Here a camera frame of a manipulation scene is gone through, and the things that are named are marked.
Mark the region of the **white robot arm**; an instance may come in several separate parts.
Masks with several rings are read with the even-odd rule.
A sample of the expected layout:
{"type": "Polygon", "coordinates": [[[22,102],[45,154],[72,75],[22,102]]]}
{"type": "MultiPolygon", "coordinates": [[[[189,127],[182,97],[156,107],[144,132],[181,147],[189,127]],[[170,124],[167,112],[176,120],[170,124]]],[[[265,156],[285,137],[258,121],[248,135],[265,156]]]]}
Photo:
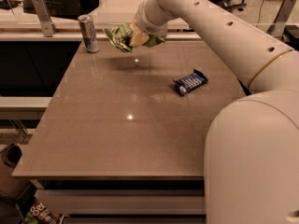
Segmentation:
{"type": "Polygon", "coordinates": [[[299,52],[208,0],[145,0],[135,15],[148,34],[176,18],[251,92],[210,125],[206,224],[298,224],[299,52]]]}

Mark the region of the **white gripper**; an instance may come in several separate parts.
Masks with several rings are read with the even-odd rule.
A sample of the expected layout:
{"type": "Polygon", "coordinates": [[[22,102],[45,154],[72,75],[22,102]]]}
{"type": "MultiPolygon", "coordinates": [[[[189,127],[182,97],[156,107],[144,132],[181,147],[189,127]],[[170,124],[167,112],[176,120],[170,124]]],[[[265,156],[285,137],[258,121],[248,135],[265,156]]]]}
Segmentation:
{"type": "Polygon", "coordinates": [[[135,14],[135,23],[129,24],[130,29],[134,31],[129,45],[133,48],[140,47],[149,40],[149,35],[166,36],[167,23],[167,12],[158,2],[144,0],[135,14]]]}

